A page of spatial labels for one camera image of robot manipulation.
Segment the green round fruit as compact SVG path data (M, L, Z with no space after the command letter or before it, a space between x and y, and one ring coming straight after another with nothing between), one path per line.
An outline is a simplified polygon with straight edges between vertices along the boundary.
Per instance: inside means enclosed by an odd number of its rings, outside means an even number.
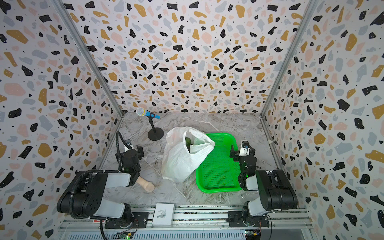
M186 137L185 141L186 141L187 148L189 148L192 145L192 140L190 138Z

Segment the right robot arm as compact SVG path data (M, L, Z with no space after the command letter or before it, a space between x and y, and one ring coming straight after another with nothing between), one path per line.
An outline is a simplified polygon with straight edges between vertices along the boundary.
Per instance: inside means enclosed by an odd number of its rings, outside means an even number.
M238 182L244 191L256 191L259 197L247 201L241 211L228 212L228 223L235 227L266 227L267 215L298 207L298 198L283 170L261 170L255 157L256 150L244 140L241 149L231 146L230 158L238 162Z

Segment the white plastic bag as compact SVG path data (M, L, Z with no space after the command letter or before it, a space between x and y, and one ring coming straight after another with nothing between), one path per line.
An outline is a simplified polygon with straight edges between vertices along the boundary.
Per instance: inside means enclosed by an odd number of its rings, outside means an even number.
M185 138L192 140L187 148ZM166 135L161 174L163 179L184 182L214 149L215 142L191 127L176 127Z

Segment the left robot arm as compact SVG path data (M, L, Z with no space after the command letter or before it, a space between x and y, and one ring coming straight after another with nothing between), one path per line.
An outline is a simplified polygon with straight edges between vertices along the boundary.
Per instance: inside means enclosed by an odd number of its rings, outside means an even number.
M76 174L57 203L57 211L73 219L106 220L107 228L131 228L138 221L126 203L104 198L106 189L131 187L140 177L140 160L145 156L143 147L128 148L116 153L118 170L88 170Z

